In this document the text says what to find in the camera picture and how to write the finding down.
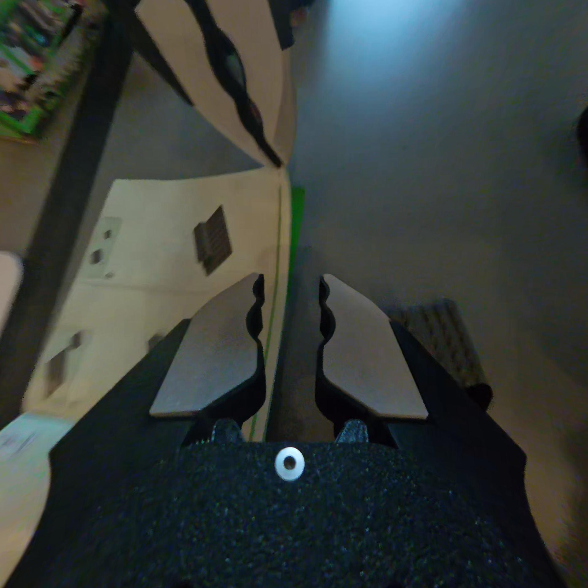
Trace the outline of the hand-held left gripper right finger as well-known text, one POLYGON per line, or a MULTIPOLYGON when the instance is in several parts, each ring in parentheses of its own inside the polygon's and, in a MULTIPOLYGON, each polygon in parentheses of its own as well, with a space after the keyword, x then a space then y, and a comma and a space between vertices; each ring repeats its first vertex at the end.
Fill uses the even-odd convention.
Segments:
POLYGON ((329 420, 426 420, 429 412, 387 315, 332 274, 319 283, 316 404, 329 420))

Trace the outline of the dark grey toy base plate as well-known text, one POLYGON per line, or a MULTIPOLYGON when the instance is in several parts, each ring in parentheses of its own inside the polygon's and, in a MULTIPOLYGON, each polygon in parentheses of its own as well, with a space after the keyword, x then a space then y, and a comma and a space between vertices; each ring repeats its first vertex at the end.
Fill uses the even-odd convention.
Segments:
POLYGON ((479 356, 456 303, 447 298, 386 311, 463 388, 489 386, 479 356))

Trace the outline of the building instruction booklet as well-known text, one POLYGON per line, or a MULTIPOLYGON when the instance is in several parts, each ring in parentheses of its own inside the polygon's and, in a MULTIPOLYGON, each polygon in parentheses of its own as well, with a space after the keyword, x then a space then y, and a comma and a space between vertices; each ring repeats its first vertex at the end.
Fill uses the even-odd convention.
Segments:
POLYGON ((181 320, 264 276, 267 396, 242 430, 266 436, 292 245, 284 169, 188 180, 115 180, 24 393, 1 429, 1 585, 40 522, 49 451, 181 320))

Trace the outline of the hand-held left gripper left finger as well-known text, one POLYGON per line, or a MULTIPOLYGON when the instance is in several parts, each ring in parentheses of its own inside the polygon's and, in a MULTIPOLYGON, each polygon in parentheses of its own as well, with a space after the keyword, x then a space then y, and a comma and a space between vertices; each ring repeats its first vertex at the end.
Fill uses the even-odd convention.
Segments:
POLYGON ((250 418, 266 398, 264 275, 251 273, 192 317, 150 408, 158 418, 250 418))

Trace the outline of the black textured pad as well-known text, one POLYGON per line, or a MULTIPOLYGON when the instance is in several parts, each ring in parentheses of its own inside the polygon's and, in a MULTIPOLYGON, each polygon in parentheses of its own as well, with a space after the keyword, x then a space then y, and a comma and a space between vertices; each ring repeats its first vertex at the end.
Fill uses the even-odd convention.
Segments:
POLYGON ((588 108, 586 107, 577 120, 576 139, 582 159, 587 166, 588 147, 587 147, 587 120, 588 108))

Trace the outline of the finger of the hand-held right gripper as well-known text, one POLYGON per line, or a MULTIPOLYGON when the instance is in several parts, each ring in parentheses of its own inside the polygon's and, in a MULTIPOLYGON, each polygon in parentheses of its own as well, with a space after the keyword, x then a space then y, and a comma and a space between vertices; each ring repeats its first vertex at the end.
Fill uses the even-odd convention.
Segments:
MULTIPOLYGON (((180 1, 172 1, 173 17, 187 17, 188 11, 180 6, 180 1)), ((263 132, 268 140, 273 139, 277 120, 278 107, 281 102, 282 88, 282 52, 277 41, 271 39, 269 33, 262 31, 259 40, 253 33, 238 33, 236 17, 222 14, 228 1, 219 1, 212 8, 218 25, 232 38, 239 54, 243 57, 247 77, 247 94, 261 114, 263 132)), ((202 75, 200 80, 192 78, 187 83, 187 92, 195 102, 198 110, 219 132, 224 134, 239 149, 260 162, 271 166, 270 159, 263 154, 254 138, 239 121, 233 99, 224 92, 209 70, 205 69, 205 55, 202 36, 189 40, 189 25, 180 24, 179 33, 165 33, 162 25, 155 23, 155 17, 163 15, 162 9, 156 9, 151 1, 141 1, 137 7, 139 16, 152 28, 156 39, 167 58, 171 58, 172 67, 180 75, 185 75, 191 65, 202 75)))
POLYGON ((289 162, 296 135, 290 1, 202 1, 213 90, 209 122, 265 166, 289 162))

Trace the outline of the grey desk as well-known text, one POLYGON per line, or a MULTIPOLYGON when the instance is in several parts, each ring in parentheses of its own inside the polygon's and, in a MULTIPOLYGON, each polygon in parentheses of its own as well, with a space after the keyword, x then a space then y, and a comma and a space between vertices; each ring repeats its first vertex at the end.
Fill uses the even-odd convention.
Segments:
POLYGON ((321 274, 385 312, 451 299, 540 533, 587 587, 587 1, 315 1, 296 33, 306 202, 268 440, 333 438, 321 274))

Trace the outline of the green toy set box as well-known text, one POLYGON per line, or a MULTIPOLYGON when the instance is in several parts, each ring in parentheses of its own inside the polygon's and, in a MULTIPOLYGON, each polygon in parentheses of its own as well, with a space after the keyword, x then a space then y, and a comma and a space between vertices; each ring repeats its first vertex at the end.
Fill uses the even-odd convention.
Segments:
POLYGON ((34 141, 84 68, 101 1, 1 1, 1 137, 34 141))

